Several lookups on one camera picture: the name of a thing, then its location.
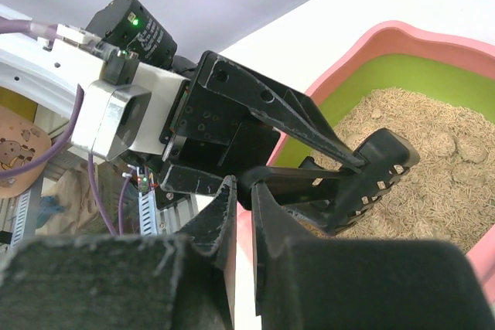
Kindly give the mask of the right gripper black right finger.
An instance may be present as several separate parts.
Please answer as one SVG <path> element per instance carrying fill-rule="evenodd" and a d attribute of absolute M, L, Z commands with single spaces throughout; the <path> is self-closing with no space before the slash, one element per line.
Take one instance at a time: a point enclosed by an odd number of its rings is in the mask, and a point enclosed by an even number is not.
<path fill-rule="evenodd" d="M 439 240 L 321 239 L 263 184 L 251 192 L 265 329 L 492 329 L 469 261 Z"/>

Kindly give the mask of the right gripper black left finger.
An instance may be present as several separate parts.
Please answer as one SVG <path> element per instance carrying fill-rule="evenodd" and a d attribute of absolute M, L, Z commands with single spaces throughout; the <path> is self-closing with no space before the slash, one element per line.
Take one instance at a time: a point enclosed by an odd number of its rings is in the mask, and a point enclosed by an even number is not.
<path fill-rule="evenodd" d="M 1 269 L 3 329 L 232 329 L 237 183 L 180 231 L 45 236 Z"/>

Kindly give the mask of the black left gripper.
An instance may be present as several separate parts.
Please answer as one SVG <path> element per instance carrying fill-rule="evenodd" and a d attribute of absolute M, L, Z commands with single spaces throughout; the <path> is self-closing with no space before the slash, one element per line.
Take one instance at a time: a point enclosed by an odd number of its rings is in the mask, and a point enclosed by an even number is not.
<path fill-rule="evenodd" d="M 305 94 L 283 84 L 276 89 L 275 80 L 213 51 L 182 75 L 189 81 L 161 135 L 164 192 L 232 196 L 228 175 L 266 166 L 281 132 L 355 172 L 365 164 Z"/>

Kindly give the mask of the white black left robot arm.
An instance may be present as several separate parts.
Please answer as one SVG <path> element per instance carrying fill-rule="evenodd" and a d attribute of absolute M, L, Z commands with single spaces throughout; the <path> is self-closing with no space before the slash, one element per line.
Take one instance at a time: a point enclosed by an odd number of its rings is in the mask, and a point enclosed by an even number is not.
<path fill-rule="evenodd" d="M 309 172 L 267 165 L 282 134 L 342 164 L 337 192 L 367 164 L 305 94 L 218 53 L 194 63 L 176 50 L 139 0 L 111 1 L 83 29 L 1 20 L 5 82 L 48 103 L 58 90 L 78 93 L 73 144 L 105 160 L 129 155 L 165 192 L 211 195 L 230 176 L 241 199 L 269 179 L 284 199 L 314 199 Z"/>

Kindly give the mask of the black slotted litter scoop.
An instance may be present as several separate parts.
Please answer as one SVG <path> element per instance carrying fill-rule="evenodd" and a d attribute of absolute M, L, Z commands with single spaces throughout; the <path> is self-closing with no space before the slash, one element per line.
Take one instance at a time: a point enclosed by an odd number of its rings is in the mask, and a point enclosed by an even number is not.
<path fill-rule="evenodd" d="M 365 160 L 359 172 L 325 169 L 311 156 L 298 168 L 254 167 L 239 176 L 239 203 L 252 209 L 251 189 L 263 182 L 287 213 L 335 236 L 354 226 L 420 160 L 405 138 L 387 128 L 368 136 L 354 154 Z"/>

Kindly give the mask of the pink cat litter box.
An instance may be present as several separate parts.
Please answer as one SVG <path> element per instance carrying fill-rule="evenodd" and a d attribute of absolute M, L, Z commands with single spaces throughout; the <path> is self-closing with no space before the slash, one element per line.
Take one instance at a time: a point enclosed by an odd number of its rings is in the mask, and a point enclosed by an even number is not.
<path fill-rule="evenodd" d="M 311 86 L 335 125 L 374 89 L 400 87 L 470 108 L 494 120 L 494 47 L 475 39 L 386 21 L 366 31 Z"/>

